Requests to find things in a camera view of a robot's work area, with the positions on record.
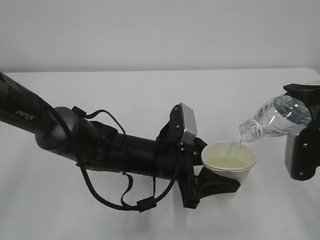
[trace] water in cup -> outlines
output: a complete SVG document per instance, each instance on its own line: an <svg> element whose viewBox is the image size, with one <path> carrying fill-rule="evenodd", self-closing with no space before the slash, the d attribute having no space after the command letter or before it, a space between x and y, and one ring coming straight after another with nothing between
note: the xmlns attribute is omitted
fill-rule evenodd
<svg viewBox="0 0 320 240"><path fill-rule="evenodd" d="M227 154L224 157L216 156L209 158L206 163L211 166L225 169L240 169L246 166L241 160L237 158L239 150L243 144L240 140L239 144L231 144L227 150Z"/></svg>

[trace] white wall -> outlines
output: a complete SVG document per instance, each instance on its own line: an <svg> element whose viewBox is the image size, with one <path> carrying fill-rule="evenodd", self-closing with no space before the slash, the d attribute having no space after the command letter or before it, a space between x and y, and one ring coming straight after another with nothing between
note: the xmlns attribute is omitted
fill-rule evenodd
<svg viewBox="0 0 320 240"><path fill-rule="evenodd" d="M319 0L3 0L0 69L320 71Z"/></svg>

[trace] robotic arm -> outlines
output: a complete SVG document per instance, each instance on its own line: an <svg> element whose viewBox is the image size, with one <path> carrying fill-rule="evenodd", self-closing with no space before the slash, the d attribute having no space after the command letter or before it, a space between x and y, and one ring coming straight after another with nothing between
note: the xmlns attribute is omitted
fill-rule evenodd
<svg viewBox="0 0 320 240"><path fill-rule="evenodd" d="M121 128L89 121L99 113L107 113ZM183 206L195 209L201 198L236 192L240 183L217 175L205 167L194 174L194 166L202 165L201 152L207 145L197 138L194 112L183 103L170 112L168 123L156 140L127 135L117 120L106 110L87 115L78 107L52 108L39 96L0 73L0 121L35 134L40 148L76 162L91 194L102 204L123 211L140 211L156 207L173 184L178 182ZM128 173L170 180L165 191L131 206L103 199L94 189L87 170L122 172L129 179L127 193L133 184Z"/></svg>

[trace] white paper cup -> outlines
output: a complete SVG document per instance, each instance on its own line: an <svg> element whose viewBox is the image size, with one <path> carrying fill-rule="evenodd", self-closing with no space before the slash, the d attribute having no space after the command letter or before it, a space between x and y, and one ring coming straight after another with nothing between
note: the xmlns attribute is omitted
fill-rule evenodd
<svg viewBox="0 0 320 240"><path fill-rule="evenodd" d="M201 153L203 166L215 174L235 179L242 184L250 169L256 164L257 156L248 146L242 144L239 148L239 145L239 142L235 141L218 141L207 145ZM228 162L226 166L223 162L213 165L210 161L212 158L228 158L229 161L226 161Z"/></svg>

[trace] white tabletop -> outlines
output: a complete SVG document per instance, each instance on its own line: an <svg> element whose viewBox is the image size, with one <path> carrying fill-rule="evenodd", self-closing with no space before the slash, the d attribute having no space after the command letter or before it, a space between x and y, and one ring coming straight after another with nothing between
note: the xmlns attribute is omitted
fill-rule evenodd
<svg viewBox="0 0 320 240"><path fill-rule="evenodd" d="M175 104L194 110L198 137L238 141L238 126L283 86L320 76L308 68L144 72L8 73L52 106L90 113L107 109L129 135L155 139ZM98 121L115 126L107 116ZM258 161L231 200L211 196L182 207L177 184L158 207L121 212L97 202L75 162L37 147L32 134L0 123L2 240L315 240L320 235L320 174L290 178L286 138L251 143ZM97 191L119 203L127 178L90 172ZM152 194L152 179L134 175L130 204ZM157 181L157 194L169 181Z"/></svg>

